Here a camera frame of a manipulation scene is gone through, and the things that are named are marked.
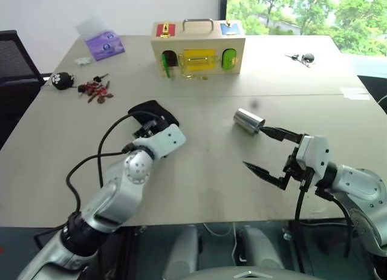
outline metal latch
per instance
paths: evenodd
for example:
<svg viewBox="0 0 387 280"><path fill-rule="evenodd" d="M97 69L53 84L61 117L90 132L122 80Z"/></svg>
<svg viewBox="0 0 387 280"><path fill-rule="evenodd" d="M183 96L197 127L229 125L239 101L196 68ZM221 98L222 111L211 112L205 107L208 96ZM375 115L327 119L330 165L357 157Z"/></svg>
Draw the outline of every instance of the metal latch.
<svg viewBox="0 0 387 280"><path fill-rule="evenodd" d="M162 32L162 34L160 35L160 37L161 37L161 38L167 38L167 37L169 37L169 36L171 36L171 35L169 34L169 23L164 23L164 25L163 25L163 32Z"/></svg>

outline yellow door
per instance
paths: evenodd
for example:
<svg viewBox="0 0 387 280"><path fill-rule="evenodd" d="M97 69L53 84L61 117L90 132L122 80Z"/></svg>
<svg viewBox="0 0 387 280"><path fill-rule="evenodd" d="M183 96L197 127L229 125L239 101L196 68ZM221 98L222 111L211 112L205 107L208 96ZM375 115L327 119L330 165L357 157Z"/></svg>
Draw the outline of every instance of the yellow door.
<svg viewBox="0 0 387 280"><path fill-rule="evenodd" d="M215 49L184 50L188 71L211 70L215 68Z"/></svg>

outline black ball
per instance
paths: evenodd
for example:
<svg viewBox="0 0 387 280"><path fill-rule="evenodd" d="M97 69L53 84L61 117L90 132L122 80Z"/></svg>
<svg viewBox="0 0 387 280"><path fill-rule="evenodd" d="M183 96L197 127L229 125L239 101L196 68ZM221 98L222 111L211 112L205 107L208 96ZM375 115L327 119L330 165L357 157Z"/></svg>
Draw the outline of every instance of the black ball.
<svg viewBox="0 0 387 280"><path fill-rule="evenodd" d="M74 84L74 76L69 73L56 73L51 78L51 83L59 90L71 88Z"/></svg>
<svg viewBox="0 0 387 280"><path fill-rule="evenodd" d="M312 63L314 61L314 55L311 54L311 53L307 53L307 54L304 54L302 56L302 60L308 62L308 63Z"/></svg>

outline silver cylinder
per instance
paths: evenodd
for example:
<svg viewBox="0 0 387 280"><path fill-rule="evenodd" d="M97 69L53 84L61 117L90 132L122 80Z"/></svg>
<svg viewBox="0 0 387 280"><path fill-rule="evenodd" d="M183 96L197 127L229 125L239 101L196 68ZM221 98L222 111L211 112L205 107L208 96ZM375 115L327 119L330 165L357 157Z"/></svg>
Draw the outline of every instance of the silver cylinder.
<svg viewBox="0 0 387 280"><path fill-rule="evenodd" d="M234 115L234 122L244 128L250 135L255 135L264 126L265 119L239 108Z"/></svg>

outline purple tissue box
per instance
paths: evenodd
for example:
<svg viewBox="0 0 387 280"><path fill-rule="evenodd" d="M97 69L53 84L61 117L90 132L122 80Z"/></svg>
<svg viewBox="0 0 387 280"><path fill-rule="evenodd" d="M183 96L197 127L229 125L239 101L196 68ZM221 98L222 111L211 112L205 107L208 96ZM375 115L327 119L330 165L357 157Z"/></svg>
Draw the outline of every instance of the purple tissue box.
<svg viewBox="0 0 387 280"><path fill-rule="evenodd" d="M101 60L125 51L120 37L113 31L106 31L102 34L85 40L90 53L95 60Z"/></svg>

